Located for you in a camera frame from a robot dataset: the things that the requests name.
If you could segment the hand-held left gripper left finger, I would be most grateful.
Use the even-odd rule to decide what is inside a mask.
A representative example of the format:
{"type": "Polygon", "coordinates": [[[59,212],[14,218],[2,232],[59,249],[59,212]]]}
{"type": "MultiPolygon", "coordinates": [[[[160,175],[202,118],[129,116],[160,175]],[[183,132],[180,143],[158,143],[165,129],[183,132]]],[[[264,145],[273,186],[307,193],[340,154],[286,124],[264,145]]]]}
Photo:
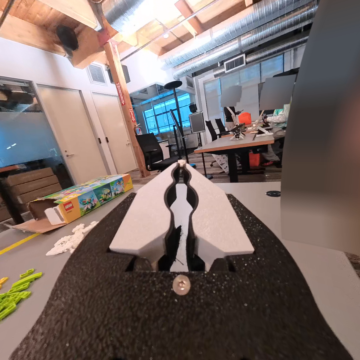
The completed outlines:
{"type": "Polygon", "coordinates": [[[175,162],[136,193],[109,249],[130,254],[169,270],[179,245],[180,230],[170,207],[175,202],[181,161],[175,162]]]}

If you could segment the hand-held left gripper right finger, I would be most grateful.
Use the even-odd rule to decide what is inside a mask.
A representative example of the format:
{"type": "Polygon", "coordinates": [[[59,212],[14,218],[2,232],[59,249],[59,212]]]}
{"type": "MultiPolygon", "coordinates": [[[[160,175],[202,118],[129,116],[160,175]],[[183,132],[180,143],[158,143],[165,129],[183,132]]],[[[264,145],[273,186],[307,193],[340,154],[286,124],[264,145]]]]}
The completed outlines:
{"type": "Polygon", "coordinates": [[[183,166],[189,215],[186,242],[189,271],[205,271],[216,259],[254,253],[227,194],[190,165],[183,166]]]}

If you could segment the colourful cardboard lego box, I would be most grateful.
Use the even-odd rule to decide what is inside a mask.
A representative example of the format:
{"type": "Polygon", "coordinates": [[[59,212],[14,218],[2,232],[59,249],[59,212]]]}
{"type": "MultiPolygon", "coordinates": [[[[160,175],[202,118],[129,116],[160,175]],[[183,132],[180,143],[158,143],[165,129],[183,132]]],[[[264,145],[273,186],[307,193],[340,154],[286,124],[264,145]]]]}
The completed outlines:
{"type": "Polygon", "coordinates": [[[28,204],[33,219],[12,226],[32,233],[63,227],[133,188],[129,173],[95,178],[28,204]]]}

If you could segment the pile of white lego pieces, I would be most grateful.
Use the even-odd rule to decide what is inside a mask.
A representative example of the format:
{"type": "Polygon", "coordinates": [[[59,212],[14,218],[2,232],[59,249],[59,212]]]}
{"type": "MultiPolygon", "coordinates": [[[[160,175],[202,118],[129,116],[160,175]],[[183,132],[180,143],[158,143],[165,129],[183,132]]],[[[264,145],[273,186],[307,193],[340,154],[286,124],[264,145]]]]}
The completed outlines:
{"type": "Polygon", "coordinates": [[[65,252],[70,252],[72,254],[77,248],[77,246],[83,241],[85,236],[98,223],[98,221],[93,221],[88,226],[85,226],[83,223],[81,223],[78,226],[74,227],[72,230],[72,234],[59,239],[54,244],[53,248],[46,253],[46,256],[54,256],[65,252]]]}

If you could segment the black office chair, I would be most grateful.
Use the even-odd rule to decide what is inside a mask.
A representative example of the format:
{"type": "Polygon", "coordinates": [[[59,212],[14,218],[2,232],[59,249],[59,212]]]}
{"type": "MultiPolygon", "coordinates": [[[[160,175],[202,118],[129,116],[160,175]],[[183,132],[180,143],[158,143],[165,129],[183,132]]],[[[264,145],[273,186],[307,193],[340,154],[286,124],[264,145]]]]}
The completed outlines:
{"type": "Polygon", "coordinates": [[[162,172],[180,159],[178,156],[165,159],[162,148],[153,133],[136,135],[136,139],[144,155],[148,171],[162,172]]]}

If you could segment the wooden edged desk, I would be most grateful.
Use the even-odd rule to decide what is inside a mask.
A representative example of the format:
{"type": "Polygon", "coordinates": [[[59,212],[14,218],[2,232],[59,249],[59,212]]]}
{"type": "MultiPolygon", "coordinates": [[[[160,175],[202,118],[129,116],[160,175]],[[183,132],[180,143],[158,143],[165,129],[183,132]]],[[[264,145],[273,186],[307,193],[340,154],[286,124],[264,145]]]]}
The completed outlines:
{"type": "Polygon", "coordinates": [[[196,154],[209,153],[213,155],[227,155],[229,167],[229,179],[231,183],[238,182],[238,170],[236,155],[240,156],[241,174],[246,175],[250,171],[249,153],[259,150],[274,143],[272,134],[257,137],[255,134],[245,134],[244,139],[230,140],[231,136],[224,136],[194,150],[196,154]]]}

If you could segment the black and white device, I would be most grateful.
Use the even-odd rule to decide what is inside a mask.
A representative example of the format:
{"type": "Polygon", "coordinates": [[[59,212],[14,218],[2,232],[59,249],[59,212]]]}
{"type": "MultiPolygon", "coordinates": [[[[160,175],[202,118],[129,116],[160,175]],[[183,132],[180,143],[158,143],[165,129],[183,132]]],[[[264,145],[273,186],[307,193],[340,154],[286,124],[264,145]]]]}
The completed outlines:
{"type": "Polygon", "coordinates": [[[234,126],[230,132],[232,133],[232,137],[230,138],[230,141],[237,141],[237,140],[243,140],[245,138],[244,131],[246,131],[246,125],[245,123],[240,123],[234,126]]]}

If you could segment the white door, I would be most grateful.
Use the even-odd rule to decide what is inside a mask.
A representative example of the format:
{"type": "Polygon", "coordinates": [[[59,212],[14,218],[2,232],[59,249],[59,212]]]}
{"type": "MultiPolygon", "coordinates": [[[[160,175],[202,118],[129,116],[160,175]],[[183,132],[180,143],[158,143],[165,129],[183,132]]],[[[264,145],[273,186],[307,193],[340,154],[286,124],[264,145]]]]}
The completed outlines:
{"type": "Polygon", "coordinates": [[[118,96],[93,92],[92,98],[117,173],[137,169],[118,96]]]}
{"type": "Polygon", "coordinates": [[[108,175],[81,91],[48,85],[37,90],[74,183],[108,175]]]}

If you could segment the paned window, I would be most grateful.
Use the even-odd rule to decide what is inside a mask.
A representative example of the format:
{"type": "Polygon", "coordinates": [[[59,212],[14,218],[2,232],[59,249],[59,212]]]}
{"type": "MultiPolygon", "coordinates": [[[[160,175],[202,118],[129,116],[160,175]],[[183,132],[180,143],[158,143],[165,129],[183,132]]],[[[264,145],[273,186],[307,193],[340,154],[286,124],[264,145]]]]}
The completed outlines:
{"type": "MultiPolygon", "coordinates": [[[[182,94],[178,96],[178,105],[183,128],[190,127],[190,104],[190,94],[182,94]]],[[[170,98],[169,100],[157,104],[151,104],[149,109],[142,110],[142,116],[145,120],[147,132],[154,133],[156,135],[172,131],[175,122],[170,114],[170,110],[173,110],[175,117],[178,119],[178,112],[174,98],[170,98]]]]}

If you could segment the brown cardboard boxes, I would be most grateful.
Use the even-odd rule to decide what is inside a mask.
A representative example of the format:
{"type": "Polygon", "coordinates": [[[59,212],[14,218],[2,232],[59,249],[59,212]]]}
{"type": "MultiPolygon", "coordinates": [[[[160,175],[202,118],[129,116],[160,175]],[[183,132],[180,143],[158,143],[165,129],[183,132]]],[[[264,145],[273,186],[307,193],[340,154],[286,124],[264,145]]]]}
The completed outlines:
{"type": "Polygon", "coordinates": [[[21,215],[28,212],[29,202],[62,190],[52,168],[17,169],[1,174],[1,185],[21,215]]]}

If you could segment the pile of lime green bricks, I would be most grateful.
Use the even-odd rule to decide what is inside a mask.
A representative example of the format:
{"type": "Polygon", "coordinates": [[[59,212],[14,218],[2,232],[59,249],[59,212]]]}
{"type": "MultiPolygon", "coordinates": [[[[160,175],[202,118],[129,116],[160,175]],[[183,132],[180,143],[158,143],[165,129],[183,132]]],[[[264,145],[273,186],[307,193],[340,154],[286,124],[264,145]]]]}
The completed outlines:
{"type": "Polygon", "coordinates": [[[2,322],[12,313],[14,313],[18,305],[28,299],[32,295],[30,287],[32,283],[40,279],[43,272],[35,272],[34,268],[27,270],[19,275],[19,279],[15,281],[11,288],[0,294],[0,321],[2,322]]]}

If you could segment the wooden support post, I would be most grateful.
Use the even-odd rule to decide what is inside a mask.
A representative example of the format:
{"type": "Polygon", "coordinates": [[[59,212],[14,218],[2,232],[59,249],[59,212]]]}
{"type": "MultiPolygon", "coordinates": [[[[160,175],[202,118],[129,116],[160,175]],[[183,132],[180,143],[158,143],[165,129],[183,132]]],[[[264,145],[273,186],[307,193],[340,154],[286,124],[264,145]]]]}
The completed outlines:
{"type": "Polygon", "coordinates": [[[110,37],[107,29],[102,29],[97,36],[100,46],[104,47],[114,82],[115,84],[116,82],[119,82],[121,84],[123,96],[126,102],[126,105],[121,106],[121,108],[128,129],[129,139],[133,147],[134,155],[137,162],[137,168],[142,178],[146,178],[150,175],[150,172],[146,169],[144,155],[136,139],[136,135],[134,132],[134,126],[136,124],[131,121],[129,108],[133,108],[133,107],[131,104],[130,95],[125,82],[124,73],[122,71],[122,64],[120,61],[117,42],[110,37]]]}

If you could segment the frosted glass wall panel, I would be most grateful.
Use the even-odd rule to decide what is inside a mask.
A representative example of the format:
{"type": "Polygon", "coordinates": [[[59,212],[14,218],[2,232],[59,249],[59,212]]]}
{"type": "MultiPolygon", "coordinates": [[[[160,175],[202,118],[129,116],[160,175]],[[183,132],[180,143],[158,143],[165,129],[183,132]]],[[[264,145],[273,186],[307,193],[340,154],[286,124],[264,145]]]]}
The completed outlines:
{"type": "Polygon", "coordinates": [[[30,81],[0,77],[0,165],[21,171],[51,168],[62,189],[74,185],[30,81]]]}

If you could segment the white wall vent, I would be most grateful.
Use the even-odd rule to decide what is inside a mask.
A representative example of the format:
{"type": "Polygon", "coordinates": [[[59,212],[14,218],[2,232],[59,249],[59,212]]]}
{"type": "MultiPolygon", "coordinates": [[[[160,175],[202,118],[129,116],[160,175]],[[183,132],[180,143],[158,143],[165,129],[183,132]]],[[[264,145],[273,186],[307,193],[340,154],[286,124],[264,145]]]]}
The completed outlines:
{"type": "Polygon", "coordinates": [[[97,63],[90,64],[86,67],[86,71],[91,83],[104,86],[107,85],[104,69],[101,65],[97,63]]]}

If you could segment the white duct vent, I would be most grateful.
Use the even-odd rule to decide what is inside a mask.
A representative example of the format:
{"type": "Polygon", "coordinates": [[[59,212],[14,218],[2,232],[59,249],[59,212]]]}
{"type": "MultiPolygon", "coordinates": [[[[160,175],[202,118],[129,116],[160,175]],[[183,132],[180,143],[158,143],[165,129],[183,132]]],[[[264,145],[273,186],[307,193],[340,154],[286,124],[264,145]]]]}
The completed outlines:
{"type": "Polygon", "coordinates": [[[225,73],[238,70],[246,65],[246,54],[241,54],[223,63],[225,73]]]}

